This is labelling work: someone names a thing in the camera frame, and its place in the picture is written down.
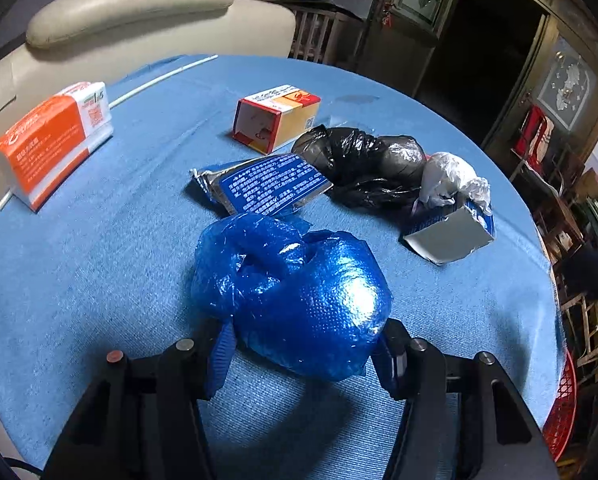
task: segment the chair headrest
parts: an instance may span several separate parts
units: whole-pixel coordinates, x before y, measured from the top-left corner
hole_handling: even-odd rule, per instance
[[[55,0],[36,13],[26,42],[48,49],[125,23],[227,9],[234,0]]]

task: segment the blue printed package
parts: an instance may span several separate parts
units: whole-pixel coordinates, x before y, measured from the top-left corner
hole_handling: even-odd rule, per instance
[[[290,214],[332,184],[293,153],[270,155],[191,170],[192,178],[214,203],[230,214]]]
[[[460,260],[495,239],[493,216],[461,193],[451,205],[427,209],[417,204],[399,240],[436,265]]]
[[[392,304],[363,240],[253,213],[202,232],[190,292],[196,312],[233,323],[253,351],[329,381],[363,373]]]

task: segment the red basket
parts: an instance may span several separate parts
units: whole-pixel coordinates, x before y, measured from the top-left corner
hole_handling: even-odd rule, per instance
[[[575,366],[570,354],[566,352],[564,373],[559,381],[557,396],[554,399],[553,409],[548,414],[544,424],[544,439],[548,444],[550,453],[555,462],[566,449],[572,425],[575,422],[575,409],[577,406],[577,380],[575,379]]]

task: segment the orange and white box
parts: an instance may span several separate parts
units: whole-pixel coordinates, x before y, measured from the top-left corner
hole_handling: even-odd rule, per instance
[[[12,193],[37,211],[111,135],[106,85],[77,83],[30,110],[0,137],[0,168]]]
[[[292,142],[313,127],[321,98],[283,85],[239,100],[233,137],[260,153]]]

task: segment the blue plastic bag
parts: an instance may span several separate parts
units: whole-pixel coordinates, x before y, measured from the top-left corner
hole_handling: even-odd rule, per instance
[[[392,296],[367,244],[254,213],[207,227],[195,251],[194,306],[234,323],[253,351],[298,374],[362,372]]]

